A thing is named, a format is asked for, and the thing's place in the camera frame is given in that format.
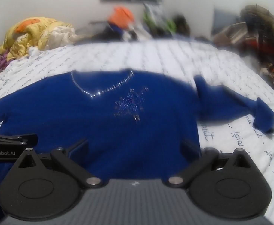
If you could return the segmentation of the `yellow crumpled duvet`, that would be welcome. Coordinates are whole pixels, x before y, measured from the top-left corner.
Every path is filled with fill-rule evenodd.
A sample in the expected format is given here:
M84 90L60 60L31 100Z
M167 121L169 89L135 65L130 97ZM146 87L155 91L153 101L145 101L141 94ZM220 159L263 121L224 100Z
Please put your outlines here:
M30 17L14 24L5 33L0 45L0 55L7 54L7 61L28 55L30 47L40 51L74 44L77 40L74 27L46 17Z

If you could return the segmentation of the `blue sweater with rhinestones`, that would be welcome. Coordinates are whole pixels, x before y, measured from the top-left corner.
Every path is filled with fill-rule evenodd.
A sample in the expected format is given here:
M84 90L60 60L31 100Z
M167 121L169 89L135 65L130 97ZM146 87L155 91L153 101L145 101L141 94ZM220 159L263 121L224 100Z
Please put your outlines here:
M36 134L36 152L87 139L80 164L96 177L168 179L189 165L183 139L200 147L198 122L229 122L246 115L263 133L274 112L225 86L195 76L195 86L139 71L70 72L47 77L0 99L0 134Z

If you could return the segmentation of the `dark bag on floor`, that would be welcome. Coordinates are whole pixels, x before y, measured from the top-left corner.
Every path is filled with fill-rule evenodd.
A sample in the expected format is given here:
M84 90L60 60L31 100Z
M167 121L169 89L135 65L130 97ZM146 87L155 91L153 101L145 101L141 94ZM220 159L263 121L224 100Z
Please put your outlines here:
M91 21L87 26L76 31L82 36L83 41L88 42L121 42L123 41L123 30L107 21Z

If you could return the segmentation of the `brown fur-trimmed coat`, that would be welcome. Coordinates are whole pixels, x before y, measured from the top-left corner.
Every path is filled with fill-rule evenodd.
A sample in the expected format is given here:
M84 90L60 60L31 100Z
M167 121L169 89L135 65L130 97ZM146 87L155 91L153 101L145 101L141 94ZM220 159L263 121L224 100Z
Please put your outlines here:
M274 41L274 16L269 10L259 5L247 5L241 10L240 16L248 26Z

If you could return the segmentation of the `white quilt with script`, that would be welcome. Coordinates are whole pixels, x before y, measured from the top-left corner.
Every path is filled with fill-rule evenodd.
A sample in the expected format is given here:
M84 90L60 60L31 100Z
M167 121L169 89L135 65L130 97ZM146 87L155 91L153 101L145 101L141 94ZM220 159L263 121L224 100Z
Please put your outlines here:
M182 40L147 42L86 43L39 51L32 47L29 56L12 61L0 73L0 99L45 77L81 71L116 71L131 68L193 83L196 74L211 85L225 85L250 99L261 98L274 111L274 90L237 55L212 45ZM245 149L272 189L266 212L274 223L274 134L255 130L253 118L245 116L220 126L201 124L200 145L231 151Z

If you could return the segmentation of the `orange cloth item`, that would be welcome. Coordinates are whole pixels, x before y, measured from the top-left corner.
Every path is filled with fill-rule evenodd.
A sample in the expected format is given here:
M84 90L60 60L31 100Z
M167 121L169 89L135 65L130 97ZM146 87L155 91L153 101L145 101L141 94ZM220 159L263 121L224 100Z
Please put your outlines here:
M127 29L129 25L135 22L133 13L125 7L115 7L114 12L108 18L108 22L120 29Z

